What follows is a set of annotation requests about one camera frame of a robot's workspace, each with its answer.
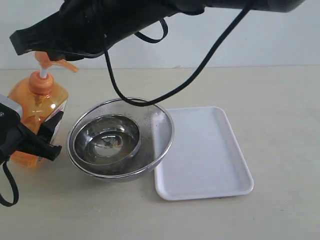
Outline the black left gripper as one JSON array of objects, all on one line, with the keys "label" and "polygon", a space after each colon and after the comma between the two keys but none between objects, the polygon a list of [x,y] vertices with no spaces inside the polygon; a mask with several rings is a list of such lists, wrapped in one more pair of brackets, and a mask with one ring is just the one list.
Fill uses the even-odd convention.
[{"label": "black left gripper", "polygon": [[41,123],[38,136],[21,123],[20,116],[10,107],[0,104],[0,163],[7,161],[16,152],[54,161],[61,153],[60,145],[51,145],[64,115],[57,112]]}]

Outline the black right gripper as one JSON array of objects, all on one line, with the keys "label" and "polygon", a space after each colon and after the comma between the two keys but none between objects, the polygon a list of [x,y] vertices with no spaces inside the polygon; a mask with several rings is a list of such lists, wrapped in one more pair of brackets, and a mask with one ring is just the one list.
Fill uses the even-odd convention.
[{"label": "black right gripper", "polygon": [[166,17],[204,10],[203,0],[68,0],[58,12],[16,30],[9,39],[17,55],[41,51],[52,60],[93,59],[131,35],[159,43],[168,34]]}]

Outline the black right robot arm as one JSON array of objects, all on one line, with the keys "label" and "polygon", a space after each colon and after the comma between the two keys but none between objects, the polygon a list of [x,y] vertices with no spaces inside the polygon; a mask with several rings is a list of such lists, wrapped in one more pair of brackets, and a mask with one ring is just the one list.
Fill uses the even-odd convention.
[{"label": "black right robot arm", "polygon": [[54,14],[16,30],[10,41],[18,55],[39,51],[52,61],[94,59],[175,14],[196,16],[206,7],[239,9],[231,31],[250,10],[287,13],[300,4],[299,0],[66,0]]}]

